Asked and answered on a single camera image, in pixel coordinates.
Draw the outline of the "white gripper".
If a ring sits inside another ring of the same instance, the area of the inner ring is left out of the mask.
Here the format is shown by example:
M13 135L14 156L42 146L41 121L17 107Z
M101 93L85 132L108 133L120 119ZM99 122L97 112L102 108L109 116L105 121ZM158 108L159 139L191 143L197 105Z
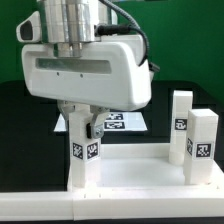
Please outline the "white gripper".
M49 44L27 44L25 83L32 95L58 100L63 117L75 111L74 103L92 105L87 137L100 139L109 109L133 111L150 101L152 73L143 54L139 35L104 36L84 45L80 58L56 57Z

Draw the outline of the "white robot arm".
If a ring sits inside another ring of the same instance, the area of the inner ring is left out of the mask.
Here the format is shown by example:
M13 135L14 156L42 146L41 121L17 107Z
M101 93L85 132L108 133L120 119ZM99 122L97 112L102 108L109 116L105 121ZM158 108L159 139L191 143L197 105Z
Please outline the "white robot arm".
M148 104L152 65L146 37L134 20L114 23L116 6L109 0L36 1L39 9L16 28L32 95L88 105L92 138L103 136L110 110Z

